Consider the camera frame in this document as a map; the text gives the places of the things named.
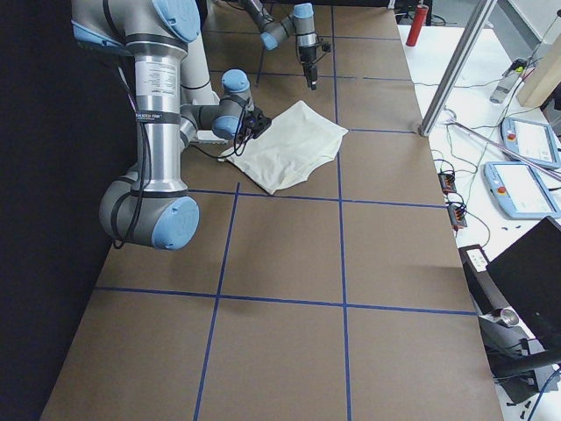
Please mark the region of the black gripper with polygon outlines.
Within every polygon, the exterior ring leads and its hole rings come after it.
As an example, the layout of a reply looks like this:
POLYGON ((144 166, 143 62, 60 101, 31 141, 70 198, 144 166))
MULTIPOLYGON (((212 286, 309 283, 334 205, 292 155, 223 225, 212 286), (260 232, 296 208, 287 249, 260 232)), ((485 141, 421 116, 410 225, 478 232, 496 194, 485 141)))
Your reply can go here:
POLYGON ((245 139, 256 139, 265 132, 272 123, 262 109, 248 111, 243 120, 243 135, 245 139))
POLYGON ((297 54, 309 89, 317 88, 317 63, 331 51, 331 43, 321 38, 298 38, 297 54))

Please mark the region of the silver-grey robot arm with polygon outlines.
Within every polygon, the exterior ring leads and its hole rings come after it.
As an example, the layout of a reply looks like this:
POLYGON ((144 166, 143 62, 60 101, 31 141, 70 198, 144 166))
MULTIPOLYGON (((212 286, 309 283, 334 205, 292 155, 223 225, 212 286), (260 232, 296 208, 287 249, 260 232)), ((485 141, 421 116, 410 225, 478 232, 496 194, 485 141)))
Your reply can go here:
POLYGON ((315 13, 311 3, 296 4, 281 21, 277 21, 261 1, 238 1, 259 29, 266 50, 272 51, 290 37, 295 37, 295 55, 302 66, 309 89, 316 90, 317 63, 331 51, 328 40, 316 32, 315 13))
POLYGON ((243 151, 271 125, 245 72, 227 71, 224 93, 209 85, 199 9, 193 1, 75 1, 72 25, 88 49, 134 61, 124 81, 137 122, 138 159, 106 190, 99 218, 115 248, 177 250, 200 211, 181 178, 181 155, 201 131, 243 151))

